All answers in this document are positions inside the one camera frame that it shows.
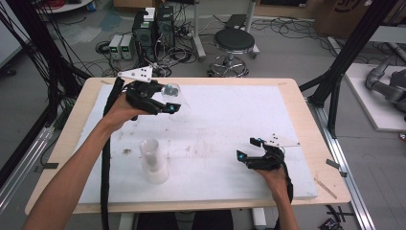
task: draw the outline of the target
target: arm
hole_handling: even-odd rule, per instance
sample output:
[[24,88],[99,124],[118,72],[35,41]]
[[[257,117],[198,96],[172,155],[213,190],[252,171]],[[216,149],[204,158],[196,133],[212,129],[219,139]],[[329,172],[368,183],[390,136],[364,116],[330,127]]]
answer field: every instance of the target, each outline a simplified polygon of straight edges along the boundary
[[272,197],[277,203],[278,213],[280,216],[281,230],[297,230],[299,229],[298,223],[295,218],[292,206],[289,202],[286,188],[286,178],[283,168],[275,171],[257,171],[268,184],[272,192]]
[[105,142],[124,122],[142,114],[147,113],[132,108],[122,94],[44,189],[23,229],[63,229],[78,204],[87,178]]

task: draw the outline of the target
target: clear plastic cup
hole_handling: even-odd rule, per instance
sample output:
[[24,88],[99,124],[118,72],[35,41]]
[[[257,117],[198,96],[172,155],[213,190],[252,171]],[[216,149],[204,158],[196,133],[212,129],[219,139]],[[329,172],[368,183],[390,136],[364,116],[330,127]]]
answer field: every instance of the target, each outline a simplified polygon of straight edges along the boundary
[[148,182],[162,184],[169,177],[168,162],[159,149],[156,139],[146,139],[140,143],[141,165]]

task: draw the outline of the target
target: stool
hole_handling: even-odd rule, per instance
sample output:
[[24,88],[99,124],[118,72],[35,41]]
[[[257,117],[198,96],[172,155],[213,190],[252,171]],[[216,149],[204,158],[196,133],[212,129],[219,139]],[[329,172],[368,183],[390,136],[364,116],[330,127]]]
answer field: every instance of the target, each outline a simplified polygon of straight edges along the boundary
[[227,52],[227,56],[220,56],[213,60],[209,77],[217,74],[221,77],[242,77],[248,74],[245,62],[234,55],[251,52],[255,45],[255,39],[240,29],[225,29],[214,36],[214,45],[219,50]]

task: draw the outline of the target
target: table leg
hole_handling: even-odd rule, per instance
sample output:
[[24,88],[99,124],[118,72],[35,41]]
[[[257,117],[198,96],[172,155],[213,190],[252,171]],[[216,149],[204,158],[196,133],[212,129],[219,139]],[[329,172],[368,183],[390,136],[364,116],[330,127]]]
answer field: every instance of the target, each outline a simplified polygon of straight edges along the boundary
[[205,59],[206,53],[199,37],[199,0],[194,0],[194,31],[192,31],[192,38],[199,60]]
[[[245,25],[245,31],[250,33],[251,30],[251,24],[253,23],[253,16],[254,16],[254,10],[255,10],[255,5],[257,3],[257,0],[251,0],[250,5],[248,7],[248,12],[247,12],[247,23]],[[257,55],[259,55],[259,49],[257,45],[254,45],[254,49],[251,52],[252,58],[255,58]]]
[[133,230],[134,227],[134,219],[136,218],[137,214],[135,213],[122,213],[122,217],[120,218],[120,225],[119,230]]
[[251,210],[253,215],[254,227],[257,230],[266,228],[265,210],[263,208],[253,208]]

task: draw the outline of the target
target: black strap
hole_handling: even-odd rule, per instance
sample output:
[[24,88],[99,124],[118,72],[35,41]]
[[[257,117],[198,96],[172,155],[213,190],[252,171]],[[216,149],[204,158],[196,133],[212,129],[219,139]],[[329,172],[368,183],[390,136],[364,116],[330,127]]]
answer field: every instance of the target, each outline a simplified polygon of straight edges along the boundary
[[[287,170],[286,163],[277,154],[275,154],[274,156],[279,161],[279,163],[283,166],[284,174],[286,175],[287,196],[289,197],[289,202],[292,203],[292,200],[293,200],[293,184],[292,184],[292,180],[289,177],[289,171]],[[274,227],[274,230],[280,230],[280,229],[281,229],[281,227],[280,227],[280,219],[278,217],[277,222],[276,222],[275,227]]]
[[[116,78],[113,89],[107,98],[103,116],[107,114],[114,102],[119,98],[124,86],[124,80]],[[110,138],[105,143],[101,153],[101,225],[108,230],[108,194],[110,189]]]

